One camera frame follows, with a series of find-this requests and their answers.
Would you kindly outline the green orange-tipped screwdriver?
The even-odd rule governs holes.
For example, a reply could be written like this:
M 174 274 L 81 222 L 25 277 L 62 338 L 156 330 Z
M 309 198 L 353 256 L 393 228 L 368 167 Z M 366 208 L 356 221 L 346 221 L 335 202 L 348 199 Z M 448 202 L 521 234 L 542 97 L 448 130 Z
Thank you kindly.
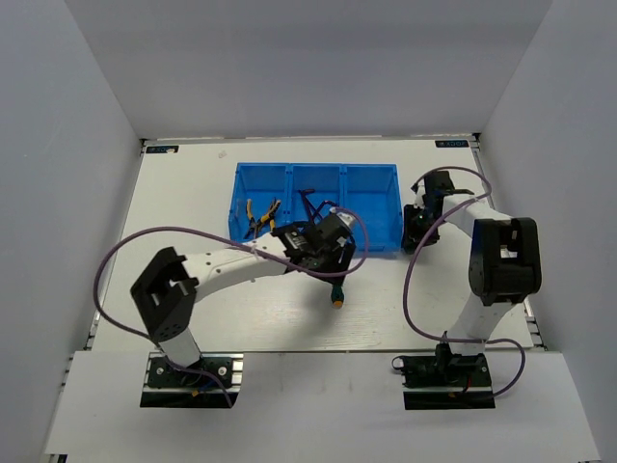
M 332 285 L 332 291 L 331 291 L 332 305 L 335 308 L 340 309 L 344 304 L 344 300 L 345 300 L 345 296 L 344 296 L 342 286 Z

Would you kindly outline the yellow-handled needle-nose pliers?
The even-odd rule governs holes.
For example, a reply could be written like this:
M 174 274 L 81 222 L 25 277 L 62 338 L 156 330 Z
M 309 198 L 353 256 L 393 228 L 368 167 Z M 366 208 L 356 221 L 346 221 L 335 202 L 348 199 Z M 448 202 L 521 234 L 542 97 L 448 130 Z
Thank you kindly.
M 281 206 L 282 201 L 280 199 L 273 199 L 269 204 L 267 211 L 255 222 L 254 238 L 258 238 L 261 231 L 265 226 L 269 227 L 270 231 L 273 231 L 276 227 L 276 215 Z

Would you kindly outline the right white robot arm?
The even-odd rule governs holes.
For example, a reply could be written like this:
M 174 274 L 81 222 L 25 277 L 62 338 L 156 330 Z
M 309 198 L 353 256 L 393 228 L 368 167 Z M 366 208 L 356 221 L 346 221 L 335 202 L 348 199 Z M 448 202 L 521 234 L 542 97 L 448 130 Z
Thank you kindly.
M 455 166 L 433 169 L 412 186 L 416 203 L 405 208 L 402 249 L 411 255 L 403 287 L 403 314 L 418 335 L 449 346 L 435 361 L 437 376 L 455 385 L 467 377 L 467 356 L 484 352 L 486 345 L 503 343 L 493 331 L 498 323 L 542 284 L 540 246 L 536 221 L 512 217 L 491 208 L 485 199 L 490 182 L 476 171 L 461 167 L 480 178 L 485 192 L 473 194 L 457 188 L 450 177 Z M 439 227 L 455 226 L 471 239 L 468 278 L 469 299 L 456 322 L 441 335 L 419 328 L 409 310 L 409 286 L 420 252 L 439 241 Z

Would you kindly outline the thin hex key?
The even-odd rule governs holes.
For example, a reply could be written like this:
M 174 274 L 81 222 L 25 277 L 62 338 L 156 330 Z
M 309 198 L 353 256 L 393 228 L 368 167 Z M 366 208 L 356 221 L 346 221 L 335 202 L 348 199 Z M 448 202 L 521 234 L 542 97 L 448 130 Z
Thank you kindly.
M 312 220 L 314 218 L 314 214 L 316 210 L 312 202 L 309 200 L 309 195 L 313 194 L 314 192 L 315 190 L 312 188 L 301 189 L 298 191 L 301 197 L 303 207 L 305 209 L 305 213 L 308 216 L 309 220 Z

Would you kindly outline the dark hex key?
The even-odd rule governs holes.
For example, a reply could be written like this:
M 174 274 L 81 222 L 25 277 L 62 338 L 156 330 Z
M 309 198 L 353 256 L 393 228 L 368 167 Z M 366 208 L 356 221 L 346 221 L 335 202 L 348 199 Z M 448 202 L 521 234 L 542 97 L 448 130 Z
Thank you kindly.
M 311 220 L 313 223 L 315 222 L 319 222 L 323 219 L 323 210 L 327 207 L 336 207 L 337 203 L 330 201 L 330 200 L 325 200 L 323 201 L 313 212 L 311 215 Z

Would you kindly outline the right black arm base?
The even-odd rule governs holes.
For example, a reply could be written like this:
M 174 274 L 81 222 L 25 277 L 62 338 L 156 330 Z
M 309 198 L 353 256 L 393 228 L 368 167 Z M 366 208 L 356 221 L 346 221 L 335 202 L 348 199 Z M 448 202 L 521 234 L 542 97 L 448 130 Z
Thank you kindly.
M 453 354 L 446 343 L 432 355 L 400 355 L 392 369 L 403 377 L 408 411 L 495 409 L 488 362 L 484 354 Z

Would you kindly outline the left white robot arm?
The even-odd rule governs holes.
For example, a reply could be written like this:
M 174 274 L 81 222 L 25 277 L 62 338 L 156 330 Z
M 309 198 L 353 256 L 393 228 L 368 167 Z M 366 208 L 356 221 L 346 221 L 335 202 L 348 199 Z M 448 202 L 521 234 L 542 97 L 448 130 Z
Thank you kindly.
M 279 227 L 245 244 L 196 255 L 160 250 L 130 288 L 149 338 L 171 360 L 184 385 L 203 374 L 201 352 L 190 331 L 192 311 L 205 297 L 251 280 L 293 271 L 339 286 L 355 253 L 356 218 L 333 211 L 315 225 Z

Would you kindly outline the orange-handled small pliers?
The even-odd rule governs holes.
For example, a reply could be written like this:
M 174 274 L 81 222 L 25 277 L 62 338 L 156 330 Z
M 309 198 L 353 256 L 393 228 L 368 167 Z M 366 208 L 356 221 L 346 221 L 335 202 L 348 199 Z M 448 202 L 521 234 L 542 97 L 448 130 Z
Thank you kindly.
M 257 238 L 258 233 L 261 228 L 261 222 L 259 219 L 256 219 L 253 214 L 253 200 L 252 199 L 248 199 L 246 202 L 246 215 L 249 221 L 249 227 L 248 227 L 247 232 L 245 233 L 244 238 L 245 239 Z

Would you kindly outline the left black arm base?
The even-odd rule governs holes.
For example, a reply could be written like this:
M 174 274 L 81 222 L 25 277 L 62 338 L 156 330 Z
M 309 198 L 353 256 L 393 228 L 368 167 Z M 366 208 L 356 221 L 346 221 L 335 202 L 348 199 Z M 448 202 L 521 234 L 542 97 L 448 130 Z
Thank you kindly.
M 230 409 L 242 384 L 244 355 L 203 354 L 191 372 L 173 368 L 162 354 L 150 354 L 141 408 Z

